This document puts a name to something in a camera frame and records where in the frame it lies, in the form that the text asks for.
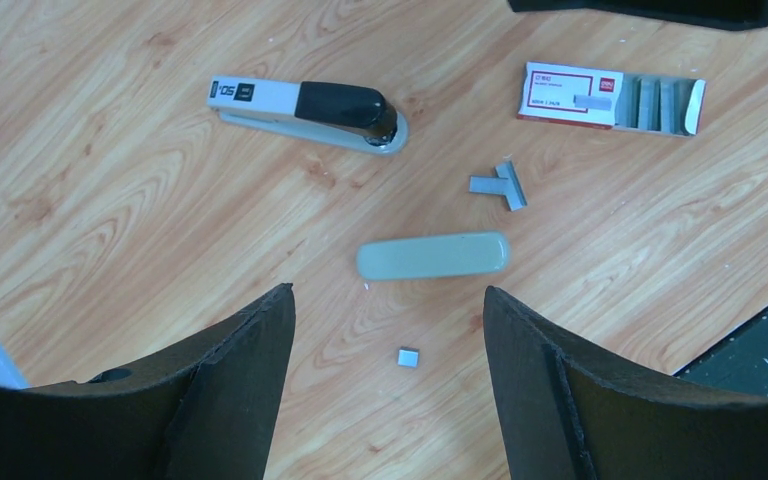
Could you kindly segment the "grey-green stapler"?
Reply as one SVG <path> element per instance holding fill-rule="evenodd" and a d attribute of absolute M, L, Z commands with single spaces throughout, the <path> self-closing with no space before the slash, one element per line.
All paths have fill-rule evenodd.
<path fill-rule="evenodd" d="M 366 243 L 356 267 L 368 281 L 433 279 L 499 272 L 510 257 L 503 233 L 478 231 Z"/>

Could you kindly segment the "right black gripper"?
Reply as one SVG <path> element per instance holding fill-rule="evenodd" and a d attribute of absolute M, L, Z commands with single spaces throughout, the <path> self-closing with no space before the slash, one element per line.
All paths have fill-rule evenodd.
<path fill-rule="evenodd" d="M 588 9 L 743 32 L 768 27 L 768 0 L 509 0 L 513 12 Z"/>

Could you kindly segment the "red white staple box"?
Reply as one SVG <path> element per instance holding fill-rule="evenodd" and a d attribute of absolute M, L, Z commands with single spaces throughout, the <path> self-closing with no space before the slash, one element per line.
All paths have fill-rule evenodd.
<path fill-rule="evenodd" d="M 528 62 L 522 120 L 693 137 L 706 93 L 703 79 Z"/>

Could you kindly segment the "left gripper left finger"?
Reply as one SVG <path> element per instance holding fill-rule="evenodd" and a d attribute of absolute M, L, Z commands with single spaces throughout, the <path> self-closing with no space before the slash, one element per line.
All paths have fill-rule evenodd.
<path fill-rule="evenodd" d="M 0 479 L 260 479 L 296 324 L 288 283 L 85 383 L 0 387 Z"/>

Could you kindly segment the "long grey staple strip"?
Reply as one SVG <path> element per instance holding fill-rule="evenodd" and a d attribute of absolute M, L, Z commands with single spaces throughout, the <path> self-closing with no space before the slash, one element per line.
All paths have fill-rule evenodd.
<path fill-rule="evenodd" d="M 506 161 L 495 167 L 496 175 L 506 182 L 504 196 L 510 211 L 516 211 L 527 205 L 526 197 L 512 161 Z"/>

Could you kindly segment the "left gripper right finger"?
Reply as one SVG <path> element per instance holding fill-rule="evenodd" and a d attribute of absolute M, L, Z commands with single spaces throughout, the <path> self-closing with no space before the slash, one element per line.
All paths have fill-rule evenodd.
<path fill-rule="evenodd" d="M 515 479 L 768 479 L 768 397 L 629 361 L 486 289 L 484 339 Z"/>

